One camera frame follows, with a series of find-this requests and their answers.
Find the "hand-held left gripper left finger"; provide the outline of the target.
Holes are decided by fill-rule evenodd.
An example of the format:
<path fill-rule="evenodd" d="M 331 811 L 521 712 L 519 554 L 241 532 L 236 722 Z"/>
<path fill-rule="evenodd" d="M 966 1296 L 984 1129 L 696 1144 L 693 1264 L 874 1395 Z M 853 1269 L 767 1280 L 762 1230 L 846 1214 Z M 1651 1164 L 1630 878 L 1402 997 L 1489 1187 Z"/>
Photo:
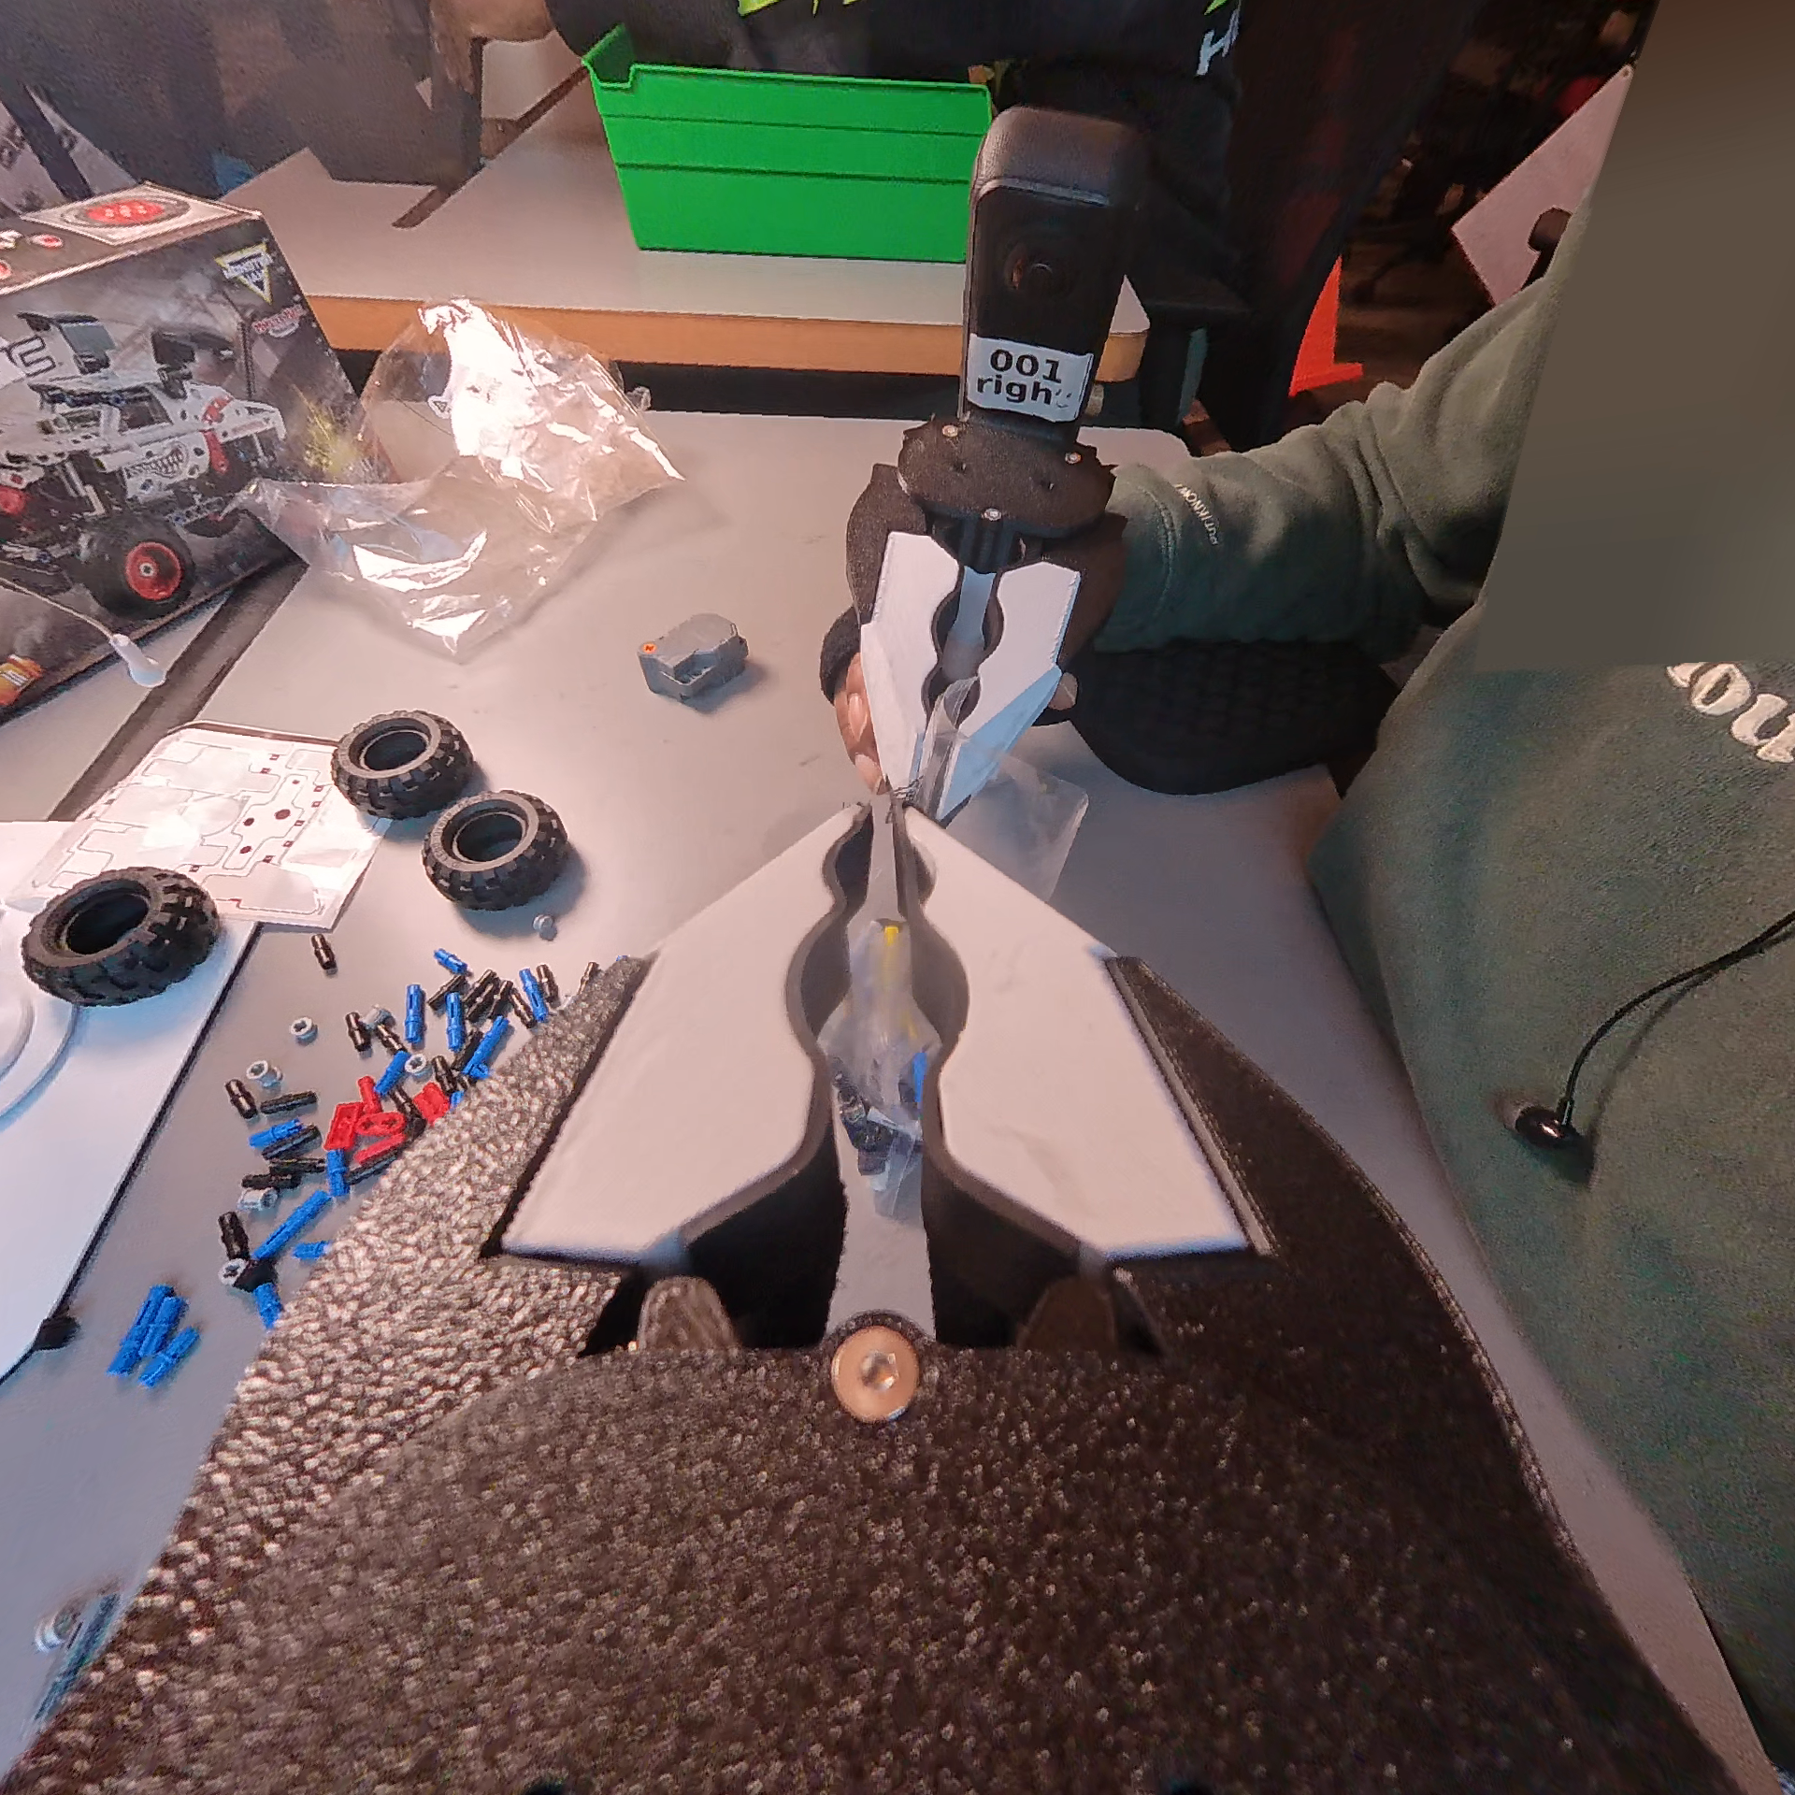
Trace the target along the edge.
<path fill-rule="evenodd" d="M 669 935 L 503 1248 L 621 1269 L 835 1269 L 846 1202 L 819 1022 L 846 984 L 841 811 Z"/>

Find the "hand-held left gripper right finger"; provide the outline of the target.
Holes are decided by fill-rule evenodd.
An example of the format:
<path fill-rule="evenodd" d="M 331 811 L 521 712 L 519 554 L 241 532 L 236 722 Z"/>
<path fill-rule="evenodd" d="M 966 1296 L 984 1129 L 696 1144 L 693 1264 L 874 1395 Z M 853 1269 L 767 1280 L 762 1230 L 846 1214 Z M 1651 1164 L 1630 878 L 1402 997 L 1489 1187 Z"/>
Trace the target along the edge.
<path fill-rule="evenodd" d="M 1122 1266 L 1249 1248 L 1116 956 L 940 826 L 904 817 L 918 993 L 949 1039 L 924 1106 L 932 1266 Z"/>

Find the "clear plastic bag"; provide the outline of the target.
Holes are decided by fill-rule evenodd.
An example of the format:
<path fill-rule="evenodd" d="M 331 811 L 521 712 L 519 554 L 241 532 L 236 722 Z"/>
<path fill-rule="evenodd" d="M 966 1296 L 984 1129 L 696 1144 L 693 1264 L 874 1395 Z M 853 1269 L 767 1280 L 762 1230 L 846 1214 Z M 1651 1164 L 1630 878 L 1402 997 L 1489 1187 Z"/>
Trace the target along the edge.
<path fill-rule="evenodd" d="M 1087 811 L 1087 794 L 1005 756 L 947 832 L 1042 903 L 1060 882 Z M 940 1036 L 911 990 L 912 956 L 893 903 L 867 903 L 846 937 L 848 990 L 824 1022 L 821 1047 L 848 1145 L 871 1205 L 904 1221 L 922 1161 L 922 1081 Z"/>

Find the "black toy tire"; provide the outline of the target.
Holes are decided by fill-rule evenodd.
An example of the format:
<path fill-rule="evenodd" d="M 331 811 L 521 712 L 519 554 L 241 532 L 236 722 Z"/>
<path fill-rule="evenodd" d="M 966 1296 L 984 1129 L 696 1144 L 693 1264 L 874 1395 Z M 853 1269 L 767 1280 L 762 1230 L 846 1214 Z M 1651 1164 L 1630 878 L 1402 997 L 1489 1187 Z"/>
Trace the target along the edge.
<path fill-rule="evenodd" d="M 569 832 L 543 800 L 480 794 L 439 814 L 421 861 L 432 885 L 459 908 L 516 908 L 554 885 L 569 861 Z"/>
<path fill-rule="evenodd" d="M 113 868 L 31 920 L 22 967 L 49 997 L 115 1006 L 168 992 L 210 957 L 218 937 L 218 908 L 186 874 Z"/>
<path fill-rule="evenodd" d="M 411 820 L 453 804 L 475 774 L 459 729 L 424 709 L 377 713 L 331 752 L 337 790 L 365 817 Z"/>

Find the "pile of small toy parts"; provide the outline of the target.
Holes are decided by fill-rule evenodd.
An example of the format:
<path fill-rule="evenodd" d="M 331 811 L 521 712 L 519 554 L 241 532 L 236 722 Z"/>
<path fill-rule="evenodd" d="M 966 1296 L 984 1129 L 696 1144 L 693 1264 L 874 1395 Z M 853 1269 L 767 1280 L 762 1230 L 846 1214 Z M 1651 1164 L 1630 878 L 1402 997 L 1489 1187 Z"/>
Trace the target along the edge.
<path fill-rule="evenodd" d="M 644 961 L 621 959 L 497 1060 L 456 1107 L 404 1056 L 346 1039 L 285 1051 L 289 1079 L 227 1109 L 221 1062 L 174 1092 L 80 1282 L 58 1414 L 142 1439 L 253 1411 L 333 1406 L 384 1440 L 570 1362 L 617 1271 L 502 1253 Z"/>

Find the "person's right forearm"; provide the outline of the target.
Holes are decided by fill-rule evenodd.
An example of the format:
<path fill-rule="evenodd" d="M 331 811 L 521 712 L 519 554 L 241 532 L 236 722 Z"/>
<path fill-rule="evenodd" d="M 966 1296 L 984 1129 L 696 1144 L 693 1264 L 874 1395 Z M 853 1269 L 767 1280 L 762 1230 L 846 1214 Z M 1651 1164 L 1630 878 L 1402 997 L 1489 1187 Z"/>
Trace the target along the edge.
<path fill-rule="evenodd" d="M 1248 453 L 1127 468 L 1126 572 L 1093 645 L 1352 643 L 1400 661 L 1479 600 L 1576 244 L 1433 353 L 1407 389 Z"/>

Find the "grey desk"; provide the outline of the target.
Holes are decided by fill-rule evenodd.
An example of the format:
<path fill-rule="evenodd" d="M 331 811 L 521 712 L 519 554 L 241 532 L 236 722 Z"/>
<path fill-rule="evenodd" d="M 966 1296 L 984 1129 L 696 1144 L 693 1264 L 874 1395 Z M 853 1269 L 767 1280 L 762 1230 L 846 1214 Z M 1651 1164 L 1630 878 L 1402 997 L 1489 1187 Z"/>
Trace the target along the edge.
<path fill-rule="evenodd" d="M 893 459 L 902 428 L 663 413 L 650 429 L 681 484 L 608 517 L 565 586 L 469 658 L 444 658 L 306 579 L 200 709 L 215 724 L 327 740 L 404 707 L 459 724 L 494 782 L 546 797 L 569 826 L 575 894 L 549 899 L 562 929 L 545 951 L 562 981 L 650 949 L 857 789 L 819 699 L 819 641 L 846 604 L 846 514 L 867 470 Z M 748 668 L 681 703 L 644 685 L 636 650 L 694 613 L 728 617 Z M 1143 957 L 1402 1214 L 1489 1348 L 1630 1640 L 1740 1783 L 1775 1790 L 1672 1554 L 1517 1336 L 1315 911 L 1308 855 L 1335 804 L 1328 775 L 1180 800 L 1116 780 L 1063 727 L 1031 734 L 1024 751 L 1090 800 L 1055 906 Z M 393 837 L 335 933 L 339 973 L 325 977 L 298 935 L 261 935 L 186 1078 L 221 1062 L 227 1081 L 268 1059 L 289 1079 L 289 1049 L 346 1041 L 343 1014 L 424 978 L 436 947 L 492 961 L 478 929 L 424 882 L 415 842 Z M 80 1411 L 64 1421 L 62 1355 L 77 1324 L 66 1348 L 3 1381 L 3 1763 L 54 1670 L 37 1649 L 38 1624 L 87 1591 L 142 1582 L 218 1428 L 198 1419 L 142 1439 Z"/>

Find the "person's right hand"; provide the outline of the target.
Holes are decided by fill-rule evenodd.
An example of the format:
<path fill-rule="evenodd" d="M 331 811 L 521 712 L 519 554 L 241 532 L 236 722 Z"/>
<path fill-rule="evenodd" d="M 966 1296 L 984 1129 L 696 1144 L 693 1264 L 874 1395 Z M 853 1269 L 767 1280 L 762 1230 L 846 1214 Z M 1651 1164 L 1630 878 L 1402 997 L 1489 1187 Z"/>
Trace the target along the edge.
<path fill-rule="evenodd" d="M 853 657 L 853 661 L 848 661 L 830 705 L 855 774 L 871 794 L 886 790 L 889 782 L 882 774 L 876 729 L 870 717 L 861 657 Z"/>

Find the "grey toy part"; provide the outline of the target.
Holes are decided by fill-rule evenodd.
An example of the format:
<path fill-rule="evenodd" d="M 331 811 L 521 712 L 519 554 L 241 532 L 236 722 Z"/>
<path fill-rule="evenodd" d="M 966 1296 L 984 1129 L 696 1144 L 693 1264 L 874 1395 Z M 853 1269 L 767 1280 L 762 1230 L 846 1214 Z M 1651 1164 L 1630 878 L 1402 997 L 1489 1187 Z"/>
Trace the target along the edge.
<path fill-rule="evenodd" d="M 717 613 L 694 613 L 636 650 L 644 685 L 690 703 L 731 685 L 748 668 L 748 641 Z"/>

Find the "green plastic bin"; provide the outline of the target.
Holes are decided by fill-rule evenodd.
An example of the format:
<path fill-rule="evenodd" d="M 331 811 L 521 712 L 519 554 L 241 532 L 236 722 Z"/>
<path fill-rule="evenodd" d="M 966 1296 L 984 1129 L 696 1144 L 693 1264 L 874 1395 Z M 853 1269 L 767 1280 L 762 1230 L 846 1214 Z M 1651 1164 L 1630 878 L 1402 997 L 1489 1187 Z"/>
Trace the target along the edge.
<path fill-rule="evenodd" d="M 583 63 L 636 249 L 963 260 L 983 86 L 643 63 L 625 29 Z"/>

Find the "crumpled empty plastic bag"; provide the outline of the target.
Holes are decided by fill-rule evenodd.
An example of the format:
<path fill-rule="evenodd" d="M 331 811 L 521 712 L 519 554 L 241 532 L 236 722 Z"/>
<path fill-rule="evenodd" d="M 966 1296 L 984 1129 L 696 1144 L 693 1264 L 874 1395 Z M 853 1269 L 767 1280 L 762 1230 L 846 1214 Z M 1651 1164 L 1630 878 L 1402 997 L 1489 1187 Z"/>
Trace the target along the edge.
<path fill-rule="evenodd" d="M 453 658 L 525 617 L 611 514 L 681 478 L 608 365 L 472 300 L 422 306 L 376 359 L 361 442 L 393 481 L 258 478 L 241 503 Z"/>

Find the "white sticker sheet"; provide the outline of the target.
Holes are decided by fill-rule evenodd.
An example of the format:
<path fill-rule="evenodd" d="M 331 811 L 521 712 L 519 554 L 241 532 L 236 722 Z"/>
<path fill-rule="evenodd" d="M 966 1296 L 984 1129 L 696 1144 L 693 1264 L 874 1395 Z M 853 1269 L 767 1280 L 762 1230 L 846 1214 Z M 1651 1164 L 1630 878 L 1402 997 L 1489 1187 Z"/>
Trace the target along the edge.
<path fill-rule="evenodd" d="M 168 734 L 90 804 L 29 873 L 6 876 L 24 911 L 121 868 L 168 868 L 246 922 L 328 929 L 370 866 L 387 818 L 333 784 L 333 744 L 224 724 Z"/>

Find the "light wooden table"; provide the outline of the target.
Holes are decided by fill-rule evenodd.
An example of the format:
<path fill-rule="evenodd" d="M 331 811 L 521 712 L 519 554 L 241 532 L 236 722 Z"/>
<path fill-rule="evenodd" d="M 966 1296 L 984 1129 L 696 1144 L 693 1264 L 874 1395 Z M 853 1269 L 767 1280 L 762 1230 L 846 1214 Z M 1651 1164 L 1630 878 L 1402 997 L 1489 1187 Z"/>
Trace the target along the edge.
<path fill-rule="evenodd" d="M 333 182 L 298 151 L 230 194 L 264 216 L 328 341 L 377 351 L 466 297 L 621 364 L 955 377 L 956 263 L 638 250 L 587 87 L 421 222 L 411 187 Z"/>

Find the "white booklet stand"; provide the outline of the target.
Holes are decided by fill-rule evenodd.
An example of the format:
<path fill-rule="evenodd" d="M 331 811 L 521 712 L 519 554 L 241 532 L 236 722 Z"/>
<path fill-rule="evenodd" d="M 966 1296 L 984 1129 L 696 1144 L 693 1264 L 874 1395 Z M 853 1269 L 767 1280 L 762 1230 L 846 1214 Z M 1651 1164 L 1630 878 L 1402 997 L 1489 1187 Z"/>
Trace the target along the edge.
<path fill-rule="evenodd" d="M 141 1154 L 253 928 L 227 922 L 210 959 L 171 992 L 77 1009 L 43 993 L 1 924 L 1 1372 L 59 1308 Z"/>

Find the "black toy set box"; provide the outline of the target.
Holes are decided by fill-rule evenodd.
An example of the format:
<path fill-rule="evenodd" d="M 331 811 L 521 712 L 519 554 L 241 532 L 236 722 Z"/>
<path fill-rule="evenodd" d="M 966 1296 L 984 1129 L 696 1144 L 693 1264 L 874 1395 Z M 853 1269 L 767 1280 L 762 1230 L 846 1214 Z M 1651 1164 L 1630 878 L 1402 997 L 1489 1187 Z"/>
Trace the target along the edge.
<path fill-rule="evenodd" d="M 1 705 L 284 554 L 258 481 L 389 478 L 258 212 L 158 187 L 3 216 Z"/>

